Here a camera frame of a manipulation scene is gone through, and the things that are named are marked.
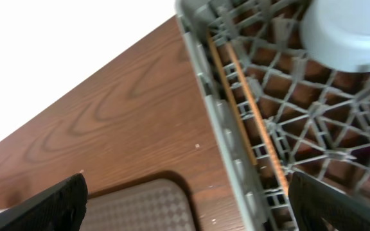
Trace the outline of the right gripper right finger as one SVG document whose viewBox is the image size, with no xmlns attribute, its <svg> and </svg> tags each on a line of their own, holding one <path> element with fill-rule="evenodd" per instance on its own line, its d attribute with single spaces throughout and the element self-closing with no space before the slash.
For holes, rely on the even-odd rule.
<svg viewBox="0 0 370 231">
<path fill-rule="evenodd" d="M 370 207 L 300 172 L 292 175 L 288 198 L 299 230 L 370 230 Z"/>
</svg>

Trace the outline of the wooden chopstick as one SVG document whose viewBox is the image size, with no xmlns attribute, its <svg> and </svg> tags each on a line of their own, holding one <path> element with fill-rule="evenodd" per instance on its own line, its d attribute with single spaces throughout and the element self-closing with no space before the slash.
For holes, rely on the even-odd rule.
<svg viewBox="0 0 370 231">
<path fill-rule="evenodd" d="M 289 183 L 285 177 L 285 174 L 283 172 L 283 169 L 281 167 L 281 163 L 278 158 L 278 154 L 276 152 L 275 147 L 273 146 L 272 139 L 270 138 L 270 135 L 268 134 L 267 127 L 265 126 L 265 123 L 263 121 L 263 117 L 261 115 L 261 112 L 259 110 L 259 107 L 256 103 L 256 99 L 253 96 L 247 79 L 242 71 L 242 67 L 240 65 L 239 59 L 236 56 L 236 52 L 234 51 L 233 45 L 231 42 L 227 42 L 226 44 L 226 50 L 229 54 L 229 57 L 231 58 L 232 62 L 234 63 L 234 66 L 236 68 L 236 72 L 238 73 L 238 80 L 242 85 L 243 93 L 250 105 L 250 108 L 252 109 L 252 112 L 254 114 L 254 119 L 256 126 L 258 128 L 258 131 L 260 132 L 261 139 L 266 146 L 266 149 L 269 153 L 269 159 L 272 163 L 273 169 L 275 171 L 275 176 L 278 179 L 281 188 L 286 196 L 288 196 L 288 189 L 289 189 Z"/>
<path fill-rule="evenodd" d="M 224 67 L 222 65 L 222 61 L 220 59 L 220 55 L 218 53 L 218 50 L 216 48 L 215 42 L 213 41 L 209 29 L 206 30 L 206 37 L 207 37 L 207 43 L 209 46 L 209 50 L 211 52 L 211 55 L 213 57 L 214 64 L 216 66 L 216 69 L 218 71 L 218 75 L 220 77 L 220 80 L 222 82 L 224 91 L 226 93 L 226 96 L 228 98 L 229 104 L 231 106 L 231 110 L 233 112 L 233 116 L 236 120 L 237 127 L 240 131 L 240 135 L 242 137 L 243 147 L 245 148 L 248 157 L 250 159 L 250 162 L 253 166 L 256 166 L 258 164 L 256 156 L 251 148 L 251 143 L 249 140 L 249 137 L 247 135 L 247 131 L 245 129 L 244 123 L 241 119 L 238 106 L 236 104 L 236 100 L 234 97 L 234 94 L 231 90 L 231 86 L 229 82 L 227 81 L 227 77 L 225 75 Z"/>
</svg>

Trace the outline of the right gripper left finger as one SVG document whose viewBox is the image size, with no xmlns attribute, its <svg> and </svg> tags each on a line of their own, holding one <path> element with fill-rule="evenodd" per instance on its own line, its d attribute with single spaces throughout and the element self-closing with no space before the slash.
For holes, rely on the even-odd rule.
<svg viewBox="0 0 370 231">
<path fill-rule="evenodd" d="M 77 173 L 0 213 L 0 231 L 79 231 L 87 211 L 88 190 Z"/>
</svg>

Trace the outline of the light blue bowl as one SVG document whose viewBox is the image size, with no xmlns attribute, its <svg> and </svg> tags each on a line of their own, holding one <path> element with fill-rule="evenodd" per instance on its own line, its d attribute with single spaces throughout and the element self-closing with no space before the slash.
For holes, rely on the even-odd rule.
<svg viewBox="0 0 370 231">
<path fill-rule="evenodd" d="M 314 0 L 299 34 L 310 58 L 323 66 L 370 72 L 370 0 Z"/>
</svg>

